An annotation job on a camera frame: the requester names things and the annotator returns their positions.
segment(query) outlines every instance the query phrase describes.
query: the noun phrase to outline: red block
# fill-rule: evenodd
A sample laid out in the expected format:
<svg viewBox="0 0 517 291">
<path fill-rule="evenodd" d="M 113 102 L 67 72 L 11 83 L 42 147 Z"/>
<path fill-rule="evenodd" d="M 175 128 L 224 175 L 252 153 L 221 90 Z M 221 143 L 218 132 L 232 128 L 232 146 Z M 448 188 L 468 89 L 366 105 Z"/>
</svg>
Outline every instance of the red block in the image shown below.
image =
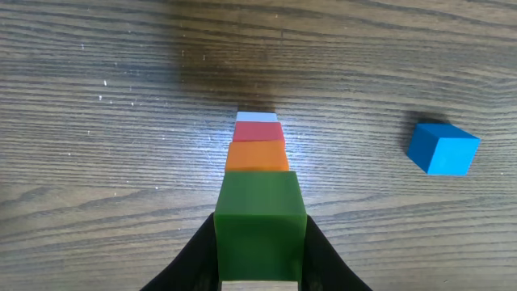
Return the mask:
<svg viewBox="0 0 517 291">
<path fill-rule="evenodd" d="M 280 122 L 237 121 L 233 141 L 285 141 Z"/>
</svg>

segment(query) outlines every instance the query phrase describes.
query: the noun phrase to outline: green cube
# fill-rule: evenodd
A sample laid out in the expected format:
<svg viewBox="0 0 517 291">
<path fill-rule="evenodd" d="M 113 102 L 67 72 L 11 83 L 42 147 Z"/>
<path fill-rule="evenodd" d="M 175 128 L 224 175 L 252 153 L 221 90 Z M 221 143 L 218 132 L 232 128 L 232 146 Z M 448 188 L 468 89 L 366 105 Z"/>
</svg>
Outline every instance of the green cube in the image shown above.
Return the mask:
<svg viewBox="0 0 517 291">
<path fill-rule="evenodd" d="M 307 214 L 296 172 L 226 172 L 214 223 L 221 280 L 301 280 Z"/>
</svg>

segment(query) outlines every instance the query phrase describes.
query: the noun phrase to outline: blue block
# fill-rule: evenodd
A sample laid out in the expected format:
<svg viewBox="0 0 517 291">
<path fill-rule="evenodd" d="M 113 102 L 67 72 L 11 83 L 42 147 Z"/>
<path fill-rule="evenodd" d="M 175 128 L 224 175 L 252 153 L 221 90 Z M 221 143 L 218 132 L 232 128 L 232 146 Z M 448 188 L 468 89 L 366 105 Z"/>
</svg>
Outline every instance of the blue block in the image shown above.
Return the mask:
<svg viewBox="0 0 517 291">
<path fill-rule="evenodd" d="M 273 112 L 237 112 L 237 121 L 278 122 Z"/>
<path fill-rule="evenodd" d="M 467 175 L 480 143 L 452 124 L 417 124 L 407 155 L 429 175 Z"/>
</svg>

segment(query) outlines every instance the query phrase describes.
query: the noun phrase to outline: wooden table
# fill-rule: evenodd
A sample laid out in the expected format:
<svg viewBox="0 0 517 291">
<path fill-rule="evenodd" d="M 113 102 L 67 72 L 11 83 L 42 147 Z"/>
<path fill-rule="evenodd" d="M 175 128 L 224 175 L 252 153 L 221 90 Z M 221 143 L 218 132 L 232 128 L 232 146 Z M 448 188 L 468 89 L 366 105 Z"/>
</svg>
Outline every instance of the wooden table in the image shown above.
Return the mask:
<svg viewBox="0 0 517 291">
<path fill-rule="evenodd" d="M 278 113 L 374 290 L 515 290 L 515 0 L 0 0 L 0 22 L 1 290 L 138 290 L 214 210 L 238 109 Z M 406 157 L 421 119 L 482 139 L 467 177 Z"/>
</svg>

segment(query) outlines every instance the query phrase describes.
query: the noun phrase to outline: block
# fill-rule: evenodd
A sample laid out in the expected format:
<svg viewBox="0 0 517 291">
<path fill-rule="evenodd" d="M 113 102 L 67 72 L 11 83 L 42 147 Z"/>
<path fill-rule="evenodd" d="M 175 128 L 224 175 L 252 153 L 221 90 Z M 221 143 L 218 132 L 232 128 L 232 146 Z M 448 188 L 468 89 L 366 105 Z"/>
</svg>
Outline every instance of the block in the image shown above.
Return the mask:
<svg viewBox="0 0 517 291">
<path fill-rule="evenodd" d="M 407 155 L 429 175 L 467 175 L 480 143 L 452 124 L 417 124 Z"/>
<path fill-rule="evenodd" d="M 237 121 L 278 122 L 274 112 L 237 112 Z"/>
<path fill-rule="evenodd" d="M 237 121 L 233 141 L 284 141 L 280 122 Z"/>
<path fill-rule="evenodd" d="M 307 214 L 294 171 L 225 173 L 214 213 L 221 280 L 300 280 Z"/>
<path fill-rule="evenodd" d="M 283 141 L 248 141 L 229 144 L 225 171 L 289 171 Z"/>
</svg>

